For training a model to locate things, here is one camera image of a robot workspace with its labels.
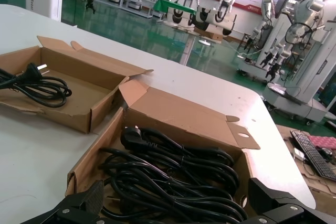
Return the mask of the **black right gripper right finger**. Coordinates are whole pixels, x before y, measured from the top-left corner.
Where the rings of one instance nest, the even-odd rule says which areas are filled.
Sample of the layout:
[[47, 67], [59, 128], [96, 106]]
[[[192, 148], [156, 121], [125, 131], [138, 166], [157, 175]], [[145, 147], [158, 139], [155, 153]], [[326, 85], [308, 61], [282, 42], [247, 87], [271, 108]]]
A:
[[335, 224], [334, 216], [307, 207], [288, 192], [270, 189], [257, 178], [248, 182], [248, 202], [257, 215], [244, 223]]

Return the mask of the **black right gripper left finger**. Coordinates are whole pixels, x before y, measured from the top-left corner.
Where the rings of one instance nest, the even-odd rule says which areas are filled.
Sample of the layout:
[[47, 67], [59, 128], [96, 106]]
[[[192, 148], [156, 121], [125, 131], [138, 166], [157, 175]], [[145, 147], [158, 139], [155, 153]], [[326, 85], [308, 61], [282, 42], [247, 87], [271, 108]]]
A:
[[96, 223], [103, 201], [104, 185], [98, 180], [86, 191], [66, 196], [54, 209], [25, 223]]

